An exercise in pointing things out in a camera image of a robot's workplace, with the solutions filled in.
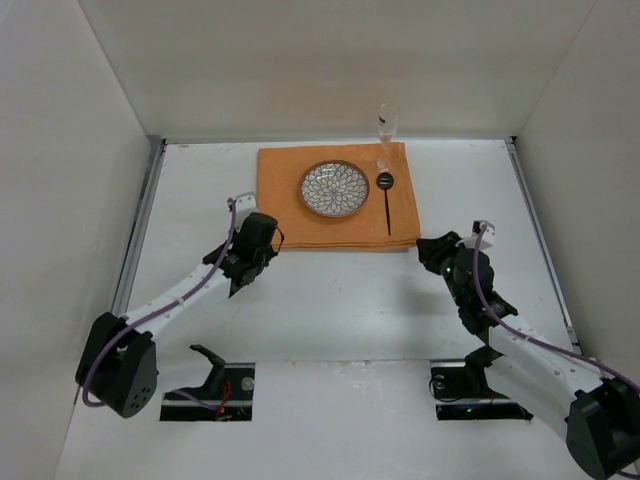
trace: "spoon handle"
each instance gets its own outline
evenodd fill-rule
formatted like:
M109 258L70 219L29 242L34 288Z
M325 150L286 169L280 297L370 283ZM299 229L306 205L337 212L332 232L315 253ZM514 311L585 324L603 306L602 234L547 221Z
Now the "spoon handle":
M387 231L389 232L389 236L391 236L391 215L389 214L389 197L387 196L387 191L384 191L384 210L387 214Z

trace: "cable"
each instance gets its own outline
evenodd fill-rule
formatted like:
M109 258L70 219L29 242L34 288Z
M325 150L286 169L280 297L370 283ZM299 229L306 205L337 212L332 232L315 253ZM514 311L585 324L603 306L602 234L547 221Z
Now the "cable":
M209 405L208 403L204 403L202 400L200 400L197 397L194 397L193 395L191 395L188 392L185 392L184 390L174 390L173 393L177 393L178 395L182 395L184 398L187 398L189 400L191 400L193 403L197 404L198 406L202 407L202 408L206 408L207 410L211 410L213 412L218 412L218 407L214 407L212 405Z
M224 404L227 403L227 400L229 400L229 397L231 397L231 382L229 380L227 380L227 383L224 385L223 392L224 394L222 396L222 401L218 406L215 420L218 420L220 418L220 415L224 411Z
M229 227L229 236L227 237L227 240L224 243L224 246L222 247L222 252L220 253L220 256L216 260L216 263L213 265L213 268L209 270L209 273L207 273L205 277L195 287L193 287L191 290L185 293L178 300L174 300L170 304L145 315L140 320L136 320L131 325L127 325L120 332L118 332L111 340L109 340L109 342L107 342L104 348L100 350L100 353L96 356L96 359L93 361L93 364L91 365L91 368L89 369L89 372L87 373L87 377L84 381L84 387L82 390L82 403L84 403L87 407L95 408L95 407L102 407L104 405L103 402L94 402L89 398L89 387L93 382L93 378L95 377L95 374L98 371L100 364L104 361L104 359L109 354L109 352L118 344L118 342L120 342L120 340L122 340L129 332L131 332L132 330L135 330L140 325L147 323L150 320L153 320L154 318L159 317L160 315L180 305L181 302L184 302L189 298L191 298L192 296L194 296L196 293L200 291L200 289L202 289L207 284L209 280L211 280L211 277L213 277L213 275L216 273L216 271L220 267L220 264L222 264L222 261L227 255L227 251L229 250L229 246L231 245L231 242L233 240L233 232L235 231L235 228L236 228L236 201L233 198L229 198L227 200L227 204L231 208L231 226Z
M559 353L560 355L565 355L567 357L574 358L581 362L588 363L589 365L593 365L594 367L599 368L600 370L607 372L608 374L613 375L614 377L617 377L618 379L622 380L630 388L635 390L636 393L640 394L640 385L638 385L637 383L635 383L633 380L626 377L625 375L622 375L621 373L617 372L613 368L605 365L604 363L599 362L598 360L594 360L592 358L586 357L584 355L574 353L570 350L565 350L564 348L557 347L555 345L552 345L551 343L543 342L542 340L538 340L537 338L529 337L528 335L525 335L524 333L519 332L515 328L505 323L498 315L495 314L495 312L491 308L491 305L489 305L489 302L485 298L484 293L482 292L482 287L480 286L480 278L479 278L480 275L478 271L479 270L478 261L480 258L480 245L482 244L482 236L484 235L486 230L487 230L487 227L483 225L480 229L480 233L478 234L478 238L476 238L476 244L473 248L473 284L475 286L476 293L478 294L478 298L480 299L480 302L482 303L482 306L484 307L487 315L489 315L489 317L491 317L491 319L494 320L498 325L500 325L502 328L505 328L509 333L515 335L516 337L519 337L526 342L533 343L534 345L544 348L545 350L550 350L552 352ZM640 475L636 475L633 473L618 472L618 475L621 475L625 478L640 479Z

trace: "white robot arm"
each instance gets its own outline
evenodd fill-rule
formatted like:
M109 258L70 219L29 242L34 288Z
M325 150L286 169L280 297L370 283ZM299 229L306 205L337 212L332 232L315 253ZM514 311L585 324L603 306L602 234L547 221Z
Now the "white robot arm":
M592 478L620 473L640 458L640 386L539 335L493 290L494 272L480 251L491 246L493 225L475 222L473 232L466 239L449 232L417 241L420 262L444 278L463 325L485 344L465 358L462 383L470 391L496 392L526 408L566 442ZM440 377L444 389L446 377Z
M206 255L187 278L137 310L119 318L107 312L94 322L76 371L85 405L107 405L128 418L138 413L156 390L164 393L202 387L215 392L219 388L224 360L216 354L192 345L191 349L208 362L173 364L158 371L154 340L204 296L209 301L232 297L278 254L271 246L278 222L256 211L255 195L230 199L229 206L232 227L227 242ZM237 219L241 221L238 229ZM99 401L91 400L89 393Z

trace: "plate rim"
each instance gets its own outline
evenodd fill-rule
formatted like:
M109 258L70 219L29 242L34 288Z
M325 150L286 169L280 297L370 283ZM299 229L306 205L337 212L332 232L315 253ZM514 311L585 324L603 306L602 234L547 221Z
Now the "plate rim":
M358 172L362 176L362 178L364 178L364 183L367 186L367 194L365 195L364 200L362 201L360 206L358 208L356 208L355 210L353 210L352 212L349 212L349 213L347 213L345 215L327 215L326 213L320 213L320 212L314 210L313 208L311 208L311 206L309 206L307 201L304 199L304 195L302 194L302 185L304 184L305 179L316 168L318 168L318 167L320 167L322 165L327 165L327 164L346 165L347 167L352 168L353 170ZM349 162L347 160L335 159L335 160L322 160L321 162L316 162L316 163L314 163L313 165L311 165L309 168L307 168L304 171L304 173L302 174L302 178L300 179L300 183L298 184L298 198L300 198L300 200L302 201L303 205L306 208L308 208L311 212L315 213L316 215L320 215L321 217L326 217L326 218L345 218L345 217L349 217L349 216L353 215L354 213L359 212L360 209L362 207L364 207L364 205L367 203L367 200L369 199L369 194L370 193L371 193L371 185L369 183L369 178L367 177L367 174L364 173L364 170L362 170L362 168L360 168L358 165L356 165L355 163Z

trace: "red wire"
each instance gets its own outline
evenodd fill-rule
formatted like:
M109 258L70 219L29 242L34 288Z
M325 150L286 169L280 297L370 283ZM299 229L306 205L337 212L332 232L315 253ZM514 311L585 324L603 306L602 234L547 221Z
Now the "red wire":
M227 380L227 383L225 383L222 386L222 401L220 402L220 406L218 407L218 411L216 412L216 418L215 418L216 420L218 420L218 418L224 411L224 404L227 403L227 400L229 400L230 396L231 396L231 382Z

